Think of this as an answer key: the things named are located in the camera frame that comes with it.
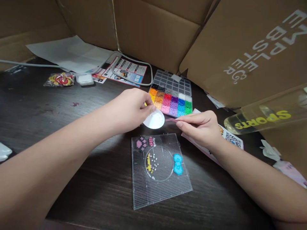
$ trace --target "qr code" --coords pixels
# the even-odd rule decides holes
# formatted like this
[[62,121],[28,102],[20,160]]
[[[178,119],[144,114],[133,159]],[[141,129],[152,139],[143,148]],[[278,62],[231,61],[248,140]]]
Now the qr code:
[[231,142],[232,144],[238,146],[239,148],[242,148],[241,141],[238,140],[235,136],[231,135],[229,132],[226,132],[225,139]]

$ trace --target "dark wooden table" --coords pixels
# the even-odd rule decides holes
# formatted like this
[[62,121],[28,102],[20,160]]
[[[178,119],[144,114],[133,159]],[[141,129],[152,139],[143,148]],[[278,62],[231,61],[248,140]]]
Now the dark wooden table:
[[[40,58],[33,62],[48,63]],[[0,74],[0,142],[14,150],[12,156],[132,88],[112,80],[92,87],[79,84],[67,88],[43,87],[50,73],[60,71],[26,67]],[[147,71],[143,83],[149,81]],[[213,110],[221,125],[234,114],[216,109],[204,91],[193,83],[192,97],[193,108]],[[81,104],[73,107],[74,102]],[[193,191],[134,211],[131,138],[163,133],[177,134]],[[47,218],[93,229],[273,229],[270,217],[235,180],[180,135],[176,125],[169,122],[158,130],[141,125],[105,141],[94,149],[67,184]],[[271,165],[274,163],[263,156],[259,133],[240,138],[247,152]],[[65,140],[55,144],[61,148]]]

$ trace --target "hand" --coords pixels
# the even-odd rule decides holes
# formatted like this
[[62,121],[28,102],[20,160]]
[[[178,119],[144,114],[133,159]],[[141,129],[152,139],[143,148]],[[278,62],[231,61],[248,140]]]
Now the hand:
[[133,88],[123,91],[102,109],[104,114],[101,116],[103,119],[109,119],[112,123],[113,135],[117,135],[138,127],[156,110],[156,107],[147,92]]
[[216,149],[225,140],[219,130],[216,115],[211,110],[182,116],[177,120],[176,125],[186,135],[209,150]]

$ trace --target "cable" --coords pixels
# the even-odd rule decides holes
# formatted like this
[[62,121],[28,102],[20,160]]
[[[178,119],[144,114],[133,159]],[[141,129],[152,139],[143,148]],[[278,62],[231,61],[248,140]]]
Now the cable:
[[[149,63],[134,60],[134,59],[132,59],[132,58],[130,58],[130,57],[127,57],[127,56],[124,55],[123,53],[118,52],[118,51],[112,52],[112,53],[109,55],[108,59],[109,59],[113,54],[115,54],[115,53],[119,55],[119,58],[121,58],[122,56],[124,56],[125,58],[127,58],[127,59],[129,59],[129,60],[131,60],[131,61],[138,62],[138,63],[141,63],[141,64],[149,65],[149,67],[150,67],[150,73],[151,73],[151,82],[150,82],[149,84],[143,84],[143,83],[139,83],[139,82],[132,81],[132,80],[130,80],[130,79],[128,79],[128,78],[126,78],[126,77],[124,77],[124,76],[122,76],[122,75],[119,75],[119,74],[117,74],[117,73],[114,72],[115,65],[114,65],[114,66],[112,67],[112,69],[111,69],[111,71],[112,71],[113,74],[115,74],[116,76],[118,76],[118,77],[120,77],[120,78],[123,78],[123,79],[125,79],[125,80],[127,80],[127,81],[129,81],[129,82],[132,82],[132,83],[134,83],[134,84],[137,84],[137,85],[141,85],[141,86],[151,86],[151,84],[152,84],[153,81],[154,81],[154,77],[153,77],[153,69],[152,69],[152,67],[151,67],[151,65],[150,65]],[[93,75],[93,74],[97,73],[97,72],[101,69],[101,67],[104,65],[104,63],[106,63],[106,61],[103,62],[100,66],[98,66],[98,67],[96,68],[96,70],[94,70],[94,72],[89,72],[89,74],[92,74],[92,75]],[[1,59],[0,59],[0,63],[14,64],[14,65],[25,65],[25,66],[35,66],[35,67],[62,68],[62,67],[59,66],[59,65],[39,65],[39,64],[30,64],[30,63],[6,61],[6,60],[1,60]]]
[[12,61],[6,61],[6,60],[0,60],[0,62],[1,63],[7,63],[7,64],[13,64],[13,65],[61,68],[61,66],[59,66],[59,65],[39,65],[39,64],[30,64],[30,63],[23,63],[23,62],[12,62]]
[[121,56],[124,56],[125,58],[127,58],[127,59],[129,59],[129,60],[131,60],[131,61],[138,62],[138,63],[141,63],[141,64],[149,65],[149,67],[150,67],[150,72],[151,72],[151,82],[150,82],[149,84],[143,84],[143,83],[139,83],[139,82],[132,81],[132,80],[130,80],[130,79],[128,79],[128,78],[126,78],[126,77],[124,77],[124,76],[122,76],[122,75],[119,75],[119,74],[117,74],[117,73],[114,72],[115,65],[114,65],[114,66],[112,67],[112,69],[111,69],[111,71],[112,71],[113,74],[115,74],[116,76],[118,76],[118,77],[120,77],[120,78],[123,78],[123,79],[125,79],[125,80],[127,80],[127,81],[129,81],[129,82],[132,82],[132,83],[134,83],[134,84],[137,84],[137,85],[141,85],[141,86],[151,86],[151,84],[152,84],[153,81],[154,81],[154,77],[153,77],[153,69],[152,69],[152,67],[151,67],[151,65],[150,65],[149,63],[134,60],[134,59],[132,59],[132,58],[130,58],[130,57],[127,57],[126,55],[124,55],[124,54],[118,52],[118,51],[114,51],[114,53],[118,53],[118,54],[120,55],[119,58],[121,58]]

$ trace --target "clear plastic bottle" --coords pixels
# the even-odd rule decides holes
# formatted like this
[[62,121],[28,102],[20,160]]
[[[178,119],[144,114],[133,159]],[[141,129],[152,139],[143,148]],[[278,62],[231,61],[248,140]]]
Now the clear plastic bottle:
[[307,87],[289,90],[269,100],[241,108],[224,121],[233,134],[246,134],[307,119]]

